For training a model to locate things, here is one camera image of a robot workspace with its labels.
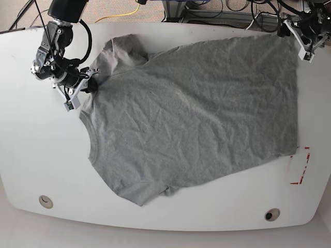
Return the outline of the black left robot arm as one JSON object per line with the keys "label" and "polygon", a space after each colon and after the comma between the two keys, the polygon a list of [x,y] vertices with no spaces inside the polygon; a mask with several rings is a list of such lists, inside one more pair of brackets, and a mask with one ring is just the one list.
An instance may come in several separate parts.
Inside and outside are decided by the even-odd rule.
{"label": "black left robot arm", "polygon": [[280,16],[277,35],[293,35],[304,55],[312,56],[330,38],[330,1],[298,1],[296,9],[285,1],[278,3],[290,13]]}

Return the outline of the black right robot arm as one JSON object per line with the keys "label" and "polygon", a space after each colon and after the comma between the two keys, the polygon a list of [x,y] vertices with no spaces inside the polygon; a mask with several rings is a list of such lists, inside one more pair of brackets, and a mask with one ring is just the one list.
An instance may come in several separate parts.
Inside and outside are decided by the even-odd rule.
{"label": "black right robot arm", "polygon": [[[96,92],[98,85],[93,75],[98,70],[89,67],[79,69],[92,50],[92,33],[81,16],[88,1],[52,1],[48,15],[53,18],[43,26],[42,42],[32,64],[32,74],[38,80],[50,79],[53,88],[59,88],[66,102],[70,102],[76,92]],[[73,24],[81,24],[88,37],[88,47],[83,58],[67,59],[65,48],[73,40]]]}

